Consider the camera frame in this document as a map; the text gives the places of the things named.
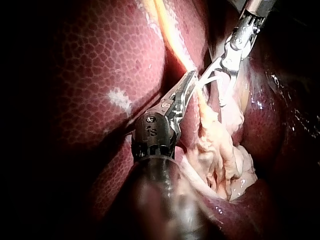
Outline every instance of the white spot on liver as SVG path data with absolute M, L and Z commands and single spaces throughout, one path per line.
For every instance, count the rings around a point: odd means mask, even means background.
M 111 90 L 106 94 L 106 97 L 110 100 L 111 104 L 114 104 L 124 110 L 126 115 L 129 117 L 132 111 L 132 101 L 125 94 L 125 91 L 118 87 Z

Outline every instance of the metal jaw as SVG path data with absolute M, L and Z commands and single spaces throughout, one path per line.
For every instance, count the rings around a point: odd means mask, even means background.
M 167 118 L 170 127 L 176 135 L 176 143 L 178 143 L 181 137 L 180 123 L 185 116 L 197 82 L 198 73 L 195 70 L 186 72 L 157 105 L 146 111 L 146 113 L 159 113 Z
M 220 107 L 224 107 L 234 93 L 234 87 L 240 70 L 240 63 L 245 59 L 257 38 L 264 19 L 253 15 L 244 15 L 233 33 L 227 38 L 224 44 L 224 53 L 218 57 L 203 73 L 199 81 L 205 85 L 219 78 L 213 77 L 214 71 L 224 72 L 229 75 L 230 83 L 226 92 L 219 93 Z

